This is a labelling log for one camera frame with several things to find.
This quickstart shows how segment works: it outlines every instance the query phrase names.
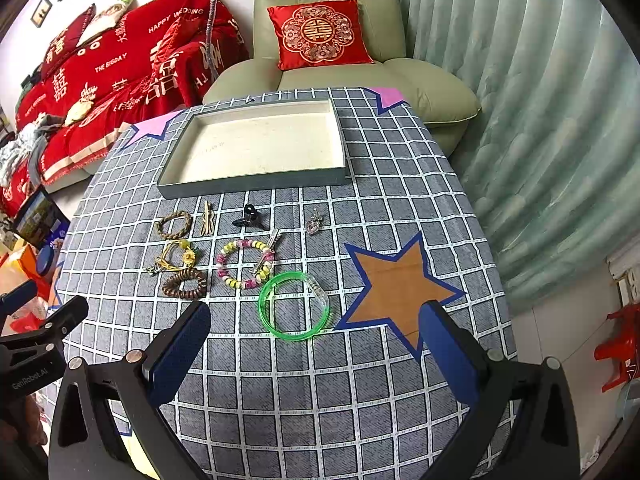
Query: blue container lid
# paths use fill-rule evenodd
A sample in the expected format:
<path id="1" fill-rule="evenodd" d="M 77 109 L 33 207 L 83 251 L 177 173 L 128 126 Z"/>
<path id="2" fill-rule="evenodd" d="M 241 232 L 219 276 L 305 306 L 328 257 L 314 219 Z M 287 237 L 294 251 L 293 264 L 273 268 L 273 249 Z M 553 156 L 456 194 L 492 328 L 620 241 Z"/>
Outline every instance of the blue container lid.
<path id="1" fill-rule="evenodd" d="M 55 257 L 56 253 L 50 245 L 47 244 L 41 248 L 36 257 L 36 272 L 41 276 L 45 276 L 49 272 Z"/>

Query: light blue curtain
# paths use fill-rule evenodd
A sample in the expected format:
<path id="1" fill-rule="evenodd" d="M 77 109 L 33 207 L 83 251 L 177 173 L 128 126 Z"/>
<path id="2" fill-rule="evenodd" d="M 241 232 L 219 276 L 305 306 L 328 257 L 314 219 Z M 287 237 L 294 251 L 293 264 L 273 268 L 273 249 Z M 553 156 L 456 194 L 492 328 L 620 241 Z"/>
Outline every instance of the light blue curtain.
<path id="1" fill-rule="evenodd" d="M 598 0 L 401 0 L 409 55 L 482 105 L 452 156 L 513 313 L 639 227 L 640 68 Z"/>

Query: pink star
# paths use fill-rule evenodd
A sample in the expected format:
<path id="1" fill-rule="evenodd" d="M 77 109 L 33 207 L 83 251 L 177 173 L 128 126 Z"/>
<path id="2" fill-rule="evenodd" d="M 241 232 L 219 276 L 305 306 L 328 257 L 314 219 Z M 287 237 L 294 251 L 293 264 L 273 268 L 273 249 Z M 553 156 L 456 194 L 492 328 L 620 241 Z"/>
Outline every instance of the pink star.
<path id="1" fill-rule="evenodd" d="M 158 117 L 154 117 L 152 119 L 147 119 L 146 121 L 139 122 L 137 124 L 132 124 L 131 128 L 134 133 L 133 136 L 125 142 L 120 150 L 125 150 L 133 143 L 138 142 L 143 137 L 149 136 L 154 139 L 164 140 L 164 134 L 166 133 L 167 125 L 176 115 L 181 113 L 182 110 L 174 110 L 173 112 L 169 112 L 168 114 L 164 114 Z"/>
<path id="2" fill-rule="evenodd" d="M 396 106 L 406 102 L 402 92 L 397 88 L 372 87 L 362 89 L 375 94 L 376 103 L 378 105 L 378 115 L 382 115 L 383 113 L 391 110 L 391 108 L 395 108 Z"/>

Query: red pillow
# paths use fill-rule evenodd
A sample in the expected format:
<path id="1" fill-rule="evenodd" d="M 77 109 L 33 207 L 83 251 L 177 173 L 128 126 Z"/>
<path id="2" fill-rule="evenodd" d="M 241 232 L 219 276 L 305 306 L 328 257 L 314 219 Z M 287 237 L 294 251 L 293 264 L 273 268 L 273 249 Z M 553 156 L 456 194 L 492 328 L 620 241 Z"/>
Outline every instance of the red pillow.
<path id="1" fill-rule="evenodd" d="M 190 16 L 179 16 L 169 30 L 164 34 L 158 45 L 151 49 L 151 69 L 153 73 L 158 72 L 162 63 L 177 49 L 191 41 L 196 33 L 207 25 L 207 19 L 196 15 L 193 19 Z"/>
<path id="2" fill-rule="evenodd" d="M 280 70 L 373 63 L 362 41 L 356 0 L 269 7 Z"/>
<path id="3" fill-rule="evenodd" d="M 95 4 L 91 4 L 85 12 L 71 22 L 65 30 L 60 32 L 49 43 L 47 55 L 42 62 L 40 76 L 42 80 L 49 78 L 53 72 L 62 65 L 75 51 L 76 44 L 95 16 Z"/>

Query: green bangle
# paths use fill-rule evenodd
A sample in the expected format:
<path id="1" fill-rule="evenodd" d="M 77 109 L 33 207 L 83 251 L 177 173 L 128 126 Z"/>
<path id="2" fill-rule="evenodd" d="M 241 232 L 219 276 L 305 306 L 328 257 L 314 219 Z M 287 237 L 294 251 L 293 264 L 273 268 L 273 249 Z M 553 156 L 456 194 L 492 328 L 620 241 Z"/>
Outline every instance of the green bangle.
<path id="1" fill-rule="evenodd" d="M 322 317 L 318 324 L 312 327 L 311 330 L 304 332 L 302 334 L 285 334 L 276 330 L 276 327 L 271 325 L 269 322 L 269 316 L 266 308 L 267 297 L 274 292 L 276 287 L 284 282 L 290 282 L 292 280 L 300 280 L 301 282 L 306 282 L 309 286 L 313 294 L 318 301 L 324 305 L 324 309 L 322 310 Z M 329 298 L 322 287 L 320 287 L 319 283 L 313 276 L 309 276 L 304 272 L 297 272 L 296 270 L 290 270 L 289 272 L 283 272 L 282 274 L 277 274 L 273 278 L 271 278 L 265 285 L 262 286 L 260 290 L 260 296 L 258 297 L 258 314 L 260 315 L 260 321 L 264 325 L 264 327 L 271 332 L 274 336 L 284 339 L 286 341 L 304 341 L 315 336 L 318 332 L 320 332 L 327 321 L 329 321 L 329 316 L 331 314 L 331 307 L 329 306 Z"/>

